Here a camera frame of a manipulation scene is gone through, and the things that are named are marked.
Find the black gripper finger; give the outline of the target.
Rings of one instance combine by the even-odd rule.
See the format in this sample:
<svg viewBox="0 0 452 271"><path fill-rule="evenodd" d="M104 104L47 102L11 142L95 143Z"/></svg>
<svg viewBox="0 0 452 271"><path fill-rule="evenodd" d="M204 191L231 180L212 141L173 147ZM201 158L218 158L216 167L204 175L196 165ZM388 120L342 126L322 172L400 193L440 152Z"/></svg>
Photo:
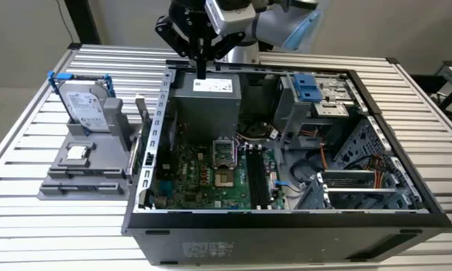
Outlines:
<svg viewBox="0 0 452 271"><path fill-rule="evenodd" d="M207 62L223 58L232 48L244 39L244 33L226 35L219 42L212 44L212 37L207 37L201 46L201 78L207 75Z"/></svg>
<svg viewBox="0 0 452 271"><path fill-rule="evenodd" d="M196 77L201 78L201 55L199 39L191 38L188 41L175 30L172 20L168 16L161 16L155 25L155 31L171 46L179 56L187 57L196 62Z"/></svg>

